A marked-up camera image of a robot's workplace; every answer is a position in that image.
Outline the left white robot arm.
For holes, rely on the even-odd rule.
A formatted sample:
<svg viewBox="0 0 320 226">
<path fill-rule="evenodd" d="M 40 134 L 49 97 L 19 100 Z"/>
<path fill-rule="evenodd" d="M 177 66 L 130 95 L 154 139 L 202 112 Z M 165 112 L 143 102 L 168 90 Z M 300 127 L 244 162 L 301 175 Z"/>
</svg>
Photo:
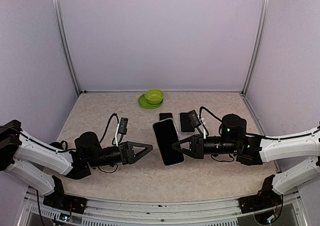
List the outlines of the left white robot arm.
<svg viewBox="0 0 320 226">
<path fill-rule="evenodd" d="M 121 163 L 134 164 L 150 153 L 150 144 L 126 141 L 101 147 L 94 132 L 85 132 L 75 139 L 75 148 L 62 144 L 46 144 L 22 130 L 21 123 L 12 120 L 0 127 L 0 169 L 27 183 L 42 195 L 49 195 L 59 208 L 70 203 L 60 180 L 41 172 L 36 166 L 49 168 L 64 177 L 80 180 L 91 175 L 91 169 Z"/>
</svg>

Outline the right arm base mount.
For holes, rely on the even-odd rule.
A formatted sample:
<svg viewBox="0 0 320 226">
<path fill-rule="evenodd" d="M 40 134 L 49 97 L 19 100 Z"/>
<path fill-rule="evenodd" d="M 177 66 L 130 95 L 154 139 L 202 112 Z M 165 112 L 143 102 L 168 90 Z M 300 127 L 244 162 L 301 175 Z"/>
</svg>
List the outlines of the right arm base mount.
<svg viewBox="0 0 320 226">
<path fill-rule="evenodd" d="M 257 194 L 243 196 L 238 199 L 242 213 L 271 208 L 283 202 L 283 196 L 273 191 L 272 182 L 274 178 L 274 174 L 265 178 Z"/>
</svg>

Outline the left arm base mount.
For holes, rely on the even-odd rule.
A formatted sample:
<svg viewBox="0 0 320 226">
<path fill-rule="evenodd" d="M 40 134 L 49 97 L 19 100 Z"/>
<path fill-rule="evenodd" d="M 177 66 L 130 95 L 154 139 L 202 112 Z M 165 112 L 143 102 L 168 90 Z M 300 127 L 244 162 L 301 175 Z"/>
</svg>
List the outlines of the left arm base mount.
<svg viewBox="0 0 320 226">
<path fill-rule="evenodd" d="M 52 176 L 52 178 L 54 181 L 54 191 L 44 196 L 43 204 L 70 213 L 83 214 L 88 200 L 84 197 L 65 194 L 62 181 L 56 176 Z"/>
</svg>

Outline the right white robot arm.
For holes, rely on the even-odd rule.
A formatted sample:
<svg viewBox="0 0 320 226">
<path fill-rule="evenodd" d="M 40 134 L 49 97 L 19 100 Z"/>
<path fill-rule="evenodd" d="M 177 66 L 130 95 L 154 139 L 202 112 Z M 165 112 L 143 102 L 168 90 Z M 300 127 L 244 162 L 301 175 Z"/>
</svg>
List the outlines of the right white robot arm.
<svg viewBox="0 0 320 226">
<path fill-rule="evenodd" d="M 196 134 L 174 143 L 172 148 L 194 159 L 203 159 L 207 154 L 228 154 L 247 166 L 306 156 L 298 165 L 264 180 L 255 200 L 259 207 L 268 207 L 276 195 L 282 195 L 320 174 L 319 127 L 303 133 L 266 137 L 247 133 L 246 120 L 235 114 L 225 115 L 220 122 L 219 136 Z"/>
</svg>

